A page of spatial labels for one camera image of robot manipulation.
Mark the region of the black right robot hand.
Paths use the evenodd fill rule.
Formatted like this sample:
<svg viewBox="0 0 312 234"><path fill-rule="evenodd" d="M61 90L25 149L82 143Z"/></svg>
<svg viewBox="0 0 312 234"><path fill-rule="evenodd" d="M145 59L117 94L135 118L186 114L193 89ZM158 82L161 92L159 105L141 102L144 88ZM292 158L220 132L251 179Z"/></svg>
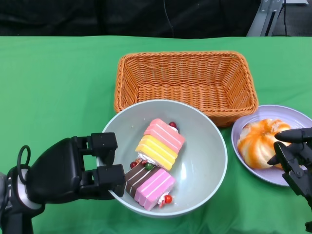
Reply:
<svg viewBox="0 0 312 234"><path fill-rule="evenodd" d="M282 177L296 195L312 205L312 129L290 129L275 134L275 155L267 162L280 164Z"/></svg>

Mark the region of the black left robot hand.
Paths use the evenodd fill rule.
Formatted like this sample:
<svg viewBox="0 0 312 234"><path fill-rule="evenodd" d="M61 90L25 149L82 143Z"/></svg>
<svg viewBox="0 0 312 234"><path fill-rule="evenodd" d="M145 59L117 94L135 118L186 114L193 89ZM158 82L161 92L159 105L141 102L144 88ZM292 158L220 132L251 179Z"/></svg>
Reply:
<svg viewBox="0 0 312 234"><path fill-rule="evenodd" d="M124 195L125 172L114 164L115 133L65 138L47 149L26 175L35 203L61 204L78 199L111 200Z"/></svg>

